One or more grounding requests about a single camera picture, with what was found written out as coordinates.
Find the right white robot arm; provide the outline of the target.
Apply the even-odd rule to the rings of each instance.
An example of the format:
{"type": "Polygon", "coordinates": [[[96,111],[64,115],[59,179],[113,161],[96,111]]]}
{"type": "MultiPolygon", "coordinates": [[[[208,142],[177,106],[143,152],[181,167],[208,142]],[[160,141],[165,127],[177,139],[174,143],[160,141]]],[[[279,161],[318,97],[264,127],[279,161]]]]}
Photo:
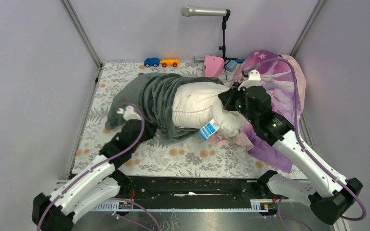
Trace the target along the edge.
{"type": "Polygon", "coordinates": [[[302,183],[268,171],[257,185],[261,197],[277,194],[293,199],[309,207],[328,225],[333,225],[359,201],[362,182],[334,170],[308,146],[294,125],[273,110],[271,96],[264,87],[246,88],[236,83],[220,93],[219,99],[225,110],[243,115],[261,140],[287,156],[309,180],[302,183]]]}

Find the grey plush pillowcase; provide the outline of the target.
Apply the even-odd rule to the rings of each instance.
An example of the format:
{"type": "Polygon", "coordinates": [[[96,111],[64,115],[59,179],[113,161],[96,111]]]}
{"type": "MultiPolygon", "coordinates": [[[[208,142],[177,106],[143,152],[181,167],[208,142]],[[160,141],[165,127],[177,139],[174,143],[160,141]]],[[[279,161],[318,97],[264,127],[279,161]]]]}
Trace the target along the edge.
{"type": "Polygon", "coordinates": [[[114,97],[110,106],[105,128],[112,130],[124,126],[127,121],[117,114],[122,105],[134,104],[141,111],[145,122],[157,127],[156,135],[168,142],[180,141],[192,136],[197,128],[180,128],[172,120],[172,104],[177,89],[188,83],[214,82],[223,84],[218,78],[183,77],[175,73],[140,73],[114,97]]]}

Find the white pillow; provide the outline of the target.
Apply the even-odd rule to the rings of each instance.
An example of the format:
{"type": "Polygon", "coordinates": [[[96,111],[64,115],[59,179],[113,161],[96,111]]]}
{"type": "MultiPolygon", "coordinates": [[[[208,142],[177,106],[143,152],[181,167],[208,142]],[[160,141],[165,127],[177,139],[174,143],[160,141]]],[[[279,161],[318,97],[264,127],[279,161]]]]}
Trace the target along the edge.
{"type": "Polygon", "coordinates": [[[221,135],[236,136],[244,128],[246,119],[237,111],[224,109],[219,94],[228,90],[229,87],[214,82],[195,82],[180,86],[172,104],[174,125],[200,129],[215,120],[221,135]]]}

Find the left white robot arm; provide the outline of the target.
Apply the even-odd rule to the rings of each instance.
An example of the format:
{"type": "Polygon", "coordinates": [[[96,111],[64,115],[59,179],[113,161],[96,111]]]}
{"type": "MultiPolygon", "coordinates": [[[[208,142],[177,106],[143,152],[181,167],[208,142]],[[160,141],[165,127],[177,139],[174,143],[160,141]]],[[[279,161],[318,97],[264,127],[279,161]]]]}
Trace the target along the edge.
{"type": "Polygon", "coordinates": [[[69,231],[76,222],[111,197],[133,196],[132,180],[119,168],[138,146],[155,137],[157,126],[131,119],[107,142],[94,160],[64,186],[33,200],[32,221],[39,231],[69,231]]]}

